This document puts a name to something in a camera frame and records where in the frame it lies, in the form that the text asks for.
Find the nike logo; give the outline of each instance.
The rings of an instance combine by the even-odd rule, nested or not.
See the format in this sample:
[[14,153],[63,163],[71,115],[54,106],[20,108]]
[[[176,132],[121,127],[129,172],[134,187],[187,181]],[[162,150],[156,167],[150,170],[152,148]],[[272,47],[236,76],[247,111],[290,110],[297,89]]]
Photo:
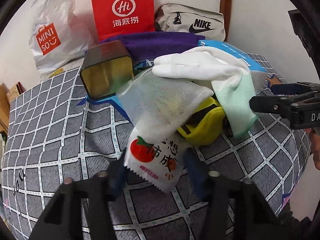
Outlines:
[[202,33],[202,32],[215,30],[215,29],[210,29],[210,25],[211,25],[211,22],[206,22],[204,20],[195,19],[195,23],[191,24],[191,26],[189,28],[189,32],[197,34],[197,33]]
[[191,26],[189,28],[189,32],[193,33],[193,34],[203,33],[203,32],[207,32],[207,31],[211,31],[211,30],[215,30],[215,29],[200,29],[200,30],[196,30],[195,28],[193,28],[193,24],[191,24]]

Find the purple towel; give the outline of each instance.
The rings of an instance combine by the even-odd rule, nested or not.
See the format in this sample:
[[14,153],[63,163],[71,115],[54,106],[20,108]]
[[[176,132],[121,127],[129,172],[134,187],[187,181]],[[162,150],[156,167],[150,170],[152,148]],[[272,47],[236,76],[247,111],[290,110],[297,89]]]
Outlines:
[[145,60],[159,56],[182,53],[198,46],[202,35],[179,32],[146,32],[117,35],[101,43],[120,40],[131,54],[133,60]]

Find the gray grid bedsheet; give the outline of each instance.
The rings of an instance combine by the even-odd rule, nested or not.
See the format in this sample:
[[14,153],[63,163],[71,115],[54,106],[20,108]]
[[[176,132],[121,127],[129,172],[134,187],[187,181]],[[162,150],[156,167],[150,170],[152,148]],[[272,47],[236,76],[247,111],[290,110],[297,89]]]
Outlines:
[[[262,56],[249,54],[282,80]],[[38,217],[66,177],[87,179],[105,170],[124,149],[132,125],[109,104],[77,104],[86,92],[79,69],[49,79],[12,102],[9,138],[2,159],[4,210],[17,239],[28,239]],[[265,94],[271,94],[265,86]],[[259,114],[241,139],[222,134],[212,145],[196,147],[211,170],[228,178],[251,177],[276,214],[282,195],[302,174],[310,143],[278,115]],[[116,202],[109,203],[118,239],[199,239],[207,203],[193,194],[184,170],[170,194],[130,173]],[[84,238],[89,228],[83,208]],[[233,230],[233,204],[228,230]]]

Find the nike swoosh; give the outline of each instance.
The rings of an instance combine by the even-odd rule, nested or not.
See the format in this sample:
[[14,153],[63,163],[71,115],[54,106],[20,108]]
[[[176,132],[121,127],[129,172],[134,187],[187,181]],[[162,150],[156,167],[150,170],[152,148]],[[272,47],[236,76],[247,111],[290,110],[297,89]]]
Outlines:
[[190,28],[189,28],[189,32],[190,33],[203,33],[203,32],[207,32],[207,31],[211,31],[211,30],[216,30],[216,29],[200,29],[200,30],[196,30],[195,28],[193,28],[193,24],[191,24]]

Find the yellow pouch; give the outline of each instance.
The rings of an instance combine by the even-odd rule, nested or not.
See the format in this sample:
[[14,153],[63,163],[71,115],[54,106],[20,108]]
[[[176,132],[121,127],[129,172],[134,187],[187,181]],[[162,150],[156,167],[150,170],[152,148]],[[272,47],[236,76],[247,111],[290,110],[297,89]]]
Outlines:
[[177,131],[194,146],[209,145],[222,133],[225,116],[220,104],[209,97]]

